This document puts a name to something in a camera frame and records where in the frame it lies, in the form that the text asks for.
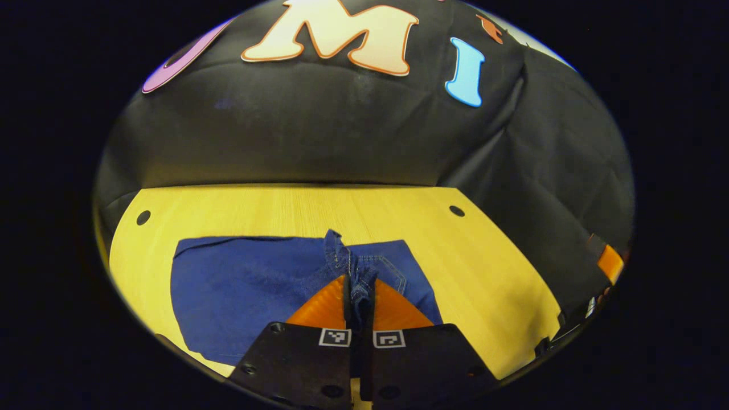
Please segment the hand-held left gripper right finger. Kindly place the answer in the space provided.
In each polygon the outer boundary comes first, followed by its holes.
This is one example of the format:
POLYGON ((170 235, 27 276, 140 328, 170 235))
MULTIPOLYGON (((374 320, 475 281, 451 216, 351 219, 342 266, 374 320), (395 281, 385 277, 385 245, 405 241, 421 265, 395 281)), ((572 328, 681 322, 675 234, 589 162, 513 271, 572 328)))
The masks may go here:
POLYGON ((446 409, 499 387, 459 328, 433 324, 375 280, 361 342, 361 401, 372 409, 446 409))

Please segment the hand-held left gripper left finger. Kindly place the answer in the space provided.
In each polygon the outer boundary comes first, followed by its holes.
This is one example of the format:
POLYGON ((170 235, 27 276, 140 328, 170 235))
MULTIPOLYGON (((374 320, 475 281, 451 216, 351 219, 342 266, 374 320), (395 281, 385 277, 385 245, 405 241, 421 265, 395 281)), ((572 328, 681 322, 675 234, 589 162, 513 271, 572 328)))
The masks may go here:
POLYGON ((270 322, 230 383, 289 409, 350 409, 349 278, 336 278, 286 322, 270 322))

